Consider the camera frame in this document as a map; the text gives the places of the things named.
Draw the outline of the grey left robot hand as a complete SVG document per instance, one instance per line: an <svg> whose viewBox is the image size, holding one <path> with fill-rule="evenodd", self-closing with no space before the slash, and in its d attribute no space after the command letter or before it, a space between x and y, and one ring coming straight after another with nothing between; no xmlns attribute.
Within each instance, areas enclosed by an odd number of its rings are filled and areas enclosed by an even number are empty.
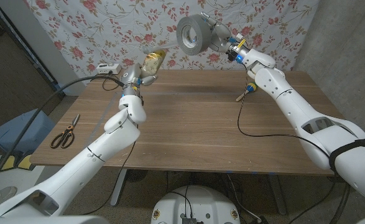
<svg viewBox="0 0 365 224"><path fill-rule="evenodd" d="M135 63L131 65L121 76L120 81L124 84L122 87L122 96L135 95L140 96L140 87L149 86L157 79L157 75L151 75L142 69L142 65Z"/></svg>

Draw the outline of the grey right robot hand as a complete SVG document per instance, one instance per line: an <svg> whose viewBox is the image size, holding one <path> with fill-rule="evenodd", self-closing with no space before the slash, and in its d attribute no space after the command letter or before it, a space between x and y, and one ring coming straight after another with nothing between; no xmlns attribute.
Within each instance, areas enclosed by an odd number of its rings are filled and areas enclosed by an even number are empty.
<svg viewBox="0 0 365 224"><path fill-rule="evenodd" d="M245 42L243 36L240 33L233 35L228 26L210 17L205 12L201 12L201 17L210 27L210 48L214 51L225 53L229 61L241 63L243 57L239 55L239 51Z"/></svg>

